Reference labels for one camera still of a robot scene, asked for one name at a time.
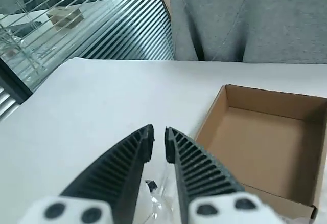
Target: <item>gray fabric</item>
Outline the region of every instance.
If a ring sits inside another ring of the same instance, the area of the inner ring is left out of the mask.
[[[327,63],[327,0],[171,0],[176,60]]]

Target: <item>window blinds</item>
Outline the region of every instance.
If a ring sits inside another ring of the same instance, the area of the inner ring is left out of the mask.
[[[19,105],[0,87],[0,122],[12,114]]]
[[[72,57],[172,60],[162,0],[1,0],[1,59],[32,90]]]

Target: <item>cardboard box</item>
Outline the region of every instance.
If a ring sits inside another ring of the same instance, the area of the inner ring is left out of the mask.
[[[76,6],[54,7],[46,15],[51,23],[59,29],[62,27],[71,29],[84,19],[80,9]]]
[[[196,141],[280,215],[314,219],[326,160],[326,107],[325,98],[227,85]]]

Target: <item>brown cardboard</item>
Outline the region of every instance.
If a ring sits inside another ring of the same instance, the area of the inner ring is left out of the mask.
[[[80,9],[76,6],[57,6],[47,12],[46,15],[58,29],[62,27],[71,29],[84,19]]]
[[[315,215],[326,159],[327,99],[227,85],[196,137],[279,214]]]

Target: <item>white table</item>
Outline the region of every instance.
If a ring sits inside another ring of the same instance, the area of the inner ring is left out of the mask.
[[[327,97],[326,74],[327,65],[72,59],[0,124],[2,222],[15,223],[32,201],[60,193],[148,123],[156,141],[144,177],[159,182],[165,127],[194,135],[224,84]],[[324,218],[326,177],[318,220]]]

